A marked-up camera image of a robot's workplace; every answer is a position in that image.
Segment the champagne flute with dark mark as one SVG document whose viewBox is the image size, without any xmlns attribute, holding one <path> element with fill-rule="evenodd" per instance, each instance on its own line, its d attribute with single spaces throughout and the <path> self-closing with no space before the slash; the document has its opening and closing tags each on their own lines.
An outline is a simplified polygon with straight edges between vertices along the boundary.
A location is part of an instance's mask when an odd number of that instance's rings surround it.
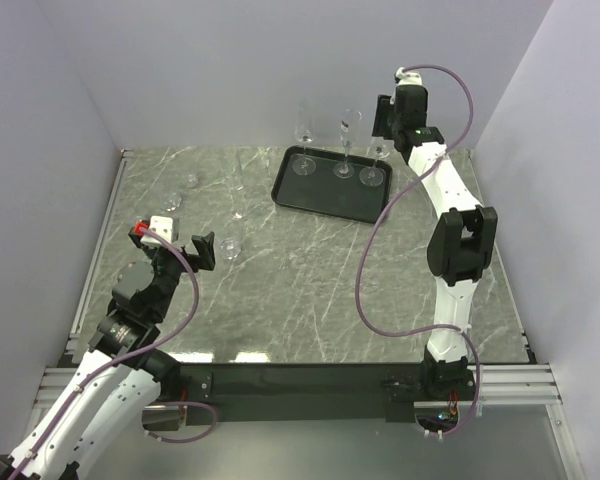
<svg viewBox="0 0 600 480">
<path fill-rule="evenodd" d="M 359 137 L 362 114 L 355 109 L 344 112 L 340 123 L 340 139 L 343 147 L 343 158 L 334 166 L 334 174 L 341 178 L 350 178 L 353 175 L 353 167 L 349 164 L 349 155 Z"/>
</svg>

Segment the clear wine glass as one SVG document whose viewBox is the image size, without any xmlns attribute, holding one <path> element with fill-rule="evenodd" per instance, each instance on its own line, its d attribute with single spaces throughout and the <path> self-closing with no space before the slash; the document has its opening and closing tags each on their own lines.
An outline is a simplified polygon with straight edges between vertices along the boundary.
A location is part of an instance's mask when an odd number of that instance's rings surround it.
<svg viewBox="0 0 600 480">
<path fill-rule="evenodd" d="M 302 99 L 298 103 L 295 140 L 302 147 L 302 152 L 293 161 L 293 171 L 300 176 L 309 176 L 316 169 L 315 162 L 308 156 L 307 147 L 314 140 L 314 117 L 311 103 Z"/>
</svg>

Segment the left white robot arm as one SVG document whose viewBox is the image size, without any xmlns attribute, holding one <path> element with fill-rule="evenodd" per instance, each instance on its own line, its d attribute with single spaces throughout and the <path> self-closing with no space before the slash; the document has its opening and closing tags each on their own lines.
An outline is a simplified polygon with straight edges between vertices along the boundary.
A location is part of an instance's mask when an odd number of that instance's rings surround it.
<svg viewBox="0 0 600 480">
<path fill-rule="evenodd" d="M 183 274 L 214 269 L 213 233 L 192 236 L 189 253 L 172 235 L 140 222 L 129 233 L 143 251 L 118 276 L 72 378 L 40 423 L 9 454 L 0 479 L 84 479 L 110 442 L 151 403 L 181 410 L 181 364 L 161 351 L 158 328 Z"/>
</svg>

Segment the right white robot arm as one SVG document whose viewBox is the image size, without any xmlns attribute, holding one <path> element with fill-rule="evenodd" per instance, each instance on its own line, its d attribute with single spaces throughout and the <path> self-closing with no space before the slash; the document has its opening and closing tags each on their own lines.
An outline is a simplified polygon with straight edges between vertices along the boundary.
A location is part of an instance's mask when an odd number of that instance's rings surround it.
<svg viewBox="0 0 600 480">
<path fill-rule="evenodd" d="M 489 267 L 498 223 L 454 167 L 440 131 L 427 122 L 428 91 L 400 82 L 394 94 L 378 97 L 372 135 L 390 140 L 421 179 L 437 216 L 427 246 L 427 264 L 436 281 L 433 324 L 421 363 L 419 388 L 429 399 L 473 391 L 464 336 L 471 327 L 474 294 Z"/>
</svg>

